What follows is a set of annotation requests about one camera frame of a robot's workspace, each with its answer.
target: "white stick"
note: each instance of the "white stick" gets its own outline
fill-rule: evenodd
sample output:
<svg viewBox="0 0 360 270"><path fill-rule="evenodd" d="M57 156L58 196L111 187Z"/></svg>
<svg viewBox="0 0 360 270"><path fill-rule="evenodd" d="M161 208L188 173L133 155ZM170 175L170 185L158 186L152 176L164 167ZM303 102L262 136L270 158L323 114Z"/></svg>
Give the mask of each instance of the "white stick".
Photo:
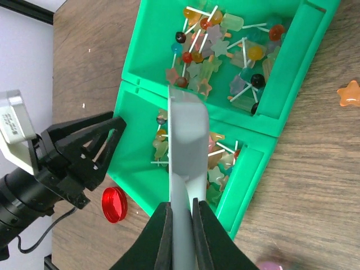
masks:
<svg viewBox="0 0 360 270"><path fill-rule="evenodd" d="M168 161L152 161L151 164L169 164Z"/></svg>
<svg viewBox="0 0 360 270"><path fill-rule="evenodd" d="M186 7L186 8L188 10L195 11L196 13L200 13L200 14L203 14L205 16L210 16L211 15L210 13L204 12L202 10L197 10L196 8L193 8L193 7Z"/></svg>
<svg viewBox="0 0 360 270"><path fill-rule="evenodd" d="M246 48L245 48L245 38L242 38L242 55L244 56L244 69L248 67L247 60L246 60Z"/></svg>
<svg viewBox="0 0 360 270"><path fill-rule="evenodd" d="M208 156L214 156L214 155L220 154L220 153L222 153L222 152L225 152L225 149L221 149L221 150L212 152L212 153L210 153Z"/></svg>
<svg viewBox="0 0 360 270"><path fill-rule="evenodd" d="M236 141L235 142L235 152L236 152L236 150L237 150L237 147L238 147L238 144L239 144L239 141Z"/></svg>
<svg viewBox="0 0 360 270"><path fill-rule="evenodd" d="M183 32L185 32L185 30L186 30L187 22L188 22L188 18L186 18L185 23L184 23L184 27L182 28Z"/></svg>
<svg viewBox="0 0 360 270"><path fill-rule="evenodd" d="M205 46L205 42L206 42L206 40L207 40L207 38L208 38L208 35L209 35L208 33L205 34L205 37L204 37L204 40L202 41L202 44L201 44L199 53L201 53L201 52L203 51L203 48L204 48L204 46Z"/></svg>
<svg viewBox="0 0 360 270"><path fill-rule="evenodd" d="M266 29L266 28L258 27L258 29L260 29L261 31L267 32L267 33L270 32L270 30L269 30L269 29Z"/></svg>
<svg viewBox="0 0 360 270"><path fill-rule="evenodd" d="M218 6L215 6L214 9L213 9L213 12L210 14L209 18L208 18L208 22L212 19L212 17L214 16L215 14L215 11L218 9Z"/></svg>
<svg viewBox="0 0 360 270"><path fill-rule="evenodd" d="M243 28L243 29L247 29L247 28L259 27L259 26L266 26L266 23L264 23L264 24L246 25L246 26L243 26L242 28Z"/></svg>
<svg viewBox="0 0 360 270"><path fill-rule="evenodd" d="M254 96L255 103L258 103L259 101L258 101L257 94L255 93L255 90L254 90L253 88L252 88L251 90L252 90L252 92L253 92L253 96Z"/></svg>
<svg viewBox="0 0 360 270"><path fill-rule="evenodd" d="M223 145L223 144L221 144L221 143L219 143L219 142L217 142L216 144L217 144L218 146L220 146L221 148L224 148L226 151L228 151L228 152L230 152L230 153L232 153L232 154L235 153L235 151L231 150L230 148L226 147L225 145Z"/></svg>
<svg viewBox="0 0 360 270"><path fill-rule="evenodd" d="M171 68L175 67L175 61L176 61L176 53L174 53L173 65L171 66Z"/></svg>
<svg viewBox="0 0 360 270"><path fill-rule="evenodd" d="M256 87L254 87L251 83L245 82L247 85L251 86L253 90L255 90L255 92L257 93L259 91L259 89L257 89Z"/></svg>
<svg viewBox="0 0 360 270"><path fill-rule="evenodd" d="M237 42L235 42L234 44L229 45L229 46L227 47L227 49L229 50L229 49L231 49L232 47L234 47L234 46L236 46L236 45L238 45L238 44L240 44L240 43L242 43L242 44L244 45L244 41L247 40L247 39L248 39L248 38L242 38L242 39L238 40Z"/></svg>
<svg viewBox="0 0 360 270"><path fill-rule="evenodd" d="M238 97L240 97L242 94L244 94L247 90L249 90L251 88L251 85L248 85L246 88L244 88L244 90L242 90L239 94L237 94L235 97L233 97L232 99L230 99L230 102L233 102L235 99L237 99Z"/></svg>
<svg viewBox="0 0 360 270"><path fill-rule="evenodd" d="M199 31L197 31L197 33L196 33L195 39L193 40L193 42L191 44L191 47L189 49L190 53L192 52L192 49L194 48L195 43L196 43L197 39L199 38L200 32L201 32L201 29L199 29Z"/></svg>
<svg viewBox="0 0 360 270"><path fill-rule="evenodd" d="M188 33L190 33L190 32L195 28L196 25L197 25L197 23L194 24L193 26L191 26L191 27L188 29L188 31L185 32L185 35L187 35Z"/></svg>
<svg viewBox="0 0 360 270"><path fill-rule="evenodd" d="M186 63L184 63L184 68L182 69L182 77L184 77L185 76L185 70L186 70Z"/></svg>

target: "orange star candy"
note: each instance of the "orange star candy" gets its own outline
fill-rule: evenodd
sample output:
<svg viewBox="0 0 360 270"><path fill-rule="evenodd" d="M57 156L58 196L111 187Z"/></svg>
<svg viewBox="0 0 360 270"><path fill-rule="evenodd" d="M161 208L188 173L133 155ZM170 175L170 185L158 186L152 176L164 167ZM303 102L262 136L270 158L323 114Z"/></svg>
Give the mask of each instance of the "orange star candy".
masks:
<svg viewBox="0 0 360 270"><path fill-rule="evenodd" d="M360 106L360 87L356 80L352 80L345 88L340 88L337 93L341 97L340 106Z"/></svg>

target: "yellow candy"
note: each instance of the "yellow candy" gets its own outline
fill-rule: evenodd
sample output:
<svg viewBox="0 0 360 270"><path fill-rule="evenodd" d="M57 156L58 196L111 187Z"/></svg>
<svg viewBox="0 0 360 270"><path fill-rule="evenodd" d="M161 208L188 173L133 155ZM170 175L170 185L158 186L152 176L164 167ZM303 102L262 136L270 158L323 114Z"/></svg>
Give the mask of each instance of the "yellow candy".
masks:
<svg viewBox="0 0 360 270"><path fill-rule="evenodd" d="M216 10L213 17L211 18L211 23L213 25L220 24L222 20L223 20L223 14L221 13L220 10Z"/></svg>
<svg viewBox="0 0 360 270"><path fill-rule="evenodd" d="M264 52L259 46L254 46L252 48L249 48L247 51L247 56L249 59L253 61L258 61L263 58Z"/></svg>

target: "black cable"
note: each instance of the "black cable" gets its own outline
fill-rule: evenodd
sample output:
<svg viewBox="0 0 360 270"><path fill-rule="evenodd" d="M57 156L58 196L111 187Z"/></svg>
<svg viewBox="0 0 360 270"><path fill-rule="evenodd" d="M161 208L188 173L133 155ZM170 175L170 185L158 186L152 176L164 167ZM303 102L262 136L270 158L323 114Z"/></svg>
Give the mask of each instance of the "black cable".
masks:
<svg viewBox="0 0 360 270"><path fill-rule="evenodd" d="M18 235L17 236L17 239L19 239L19 243L17 243L17 248L18 250L23 253L23 254L28 254L32 251L34 251L40 244L41 242L44 240L44 238L46 237L46 235L49 233L49 231L51 229L53 229L53 227L58 224L60 221L62 221L64 218L67 218L68 216L72 215L75 213L75 211L78 210L78 208L74 207L72 208L70 211L66 212L64 215L62 215L61 217L59 217L57 220L55 220L51 225L50 227L48 227L46 229L46 231L44 232L44 234L40 237L40 239L32 246L30 247L29 249L22 249L21 248L21 237Z"/></svg>

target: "dark red candy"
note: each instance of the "dark red candy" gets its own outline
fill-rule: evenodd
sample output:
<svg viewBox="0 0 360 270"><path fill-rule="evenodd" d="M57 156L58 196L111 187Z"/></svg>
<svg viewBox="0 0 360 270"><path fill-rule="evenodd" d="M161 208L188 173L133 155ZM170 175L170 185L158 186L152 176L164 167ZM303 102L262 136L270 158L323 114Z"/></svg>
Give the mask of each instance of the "dark red candy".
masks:
<svg viewBox="0 0 360 270"><path fill-rule="evenodd" d="M181 88L185 88L187 86L187 79L185 77L179 77L175 84Z"/></svg>
<svg viewBox="0 0 360 270"><path fill-rule="evenodd" d="M175 40L178 42L178 43L185 43L186 41L186 35L184 32L176 32L175 34Z"/></svg>

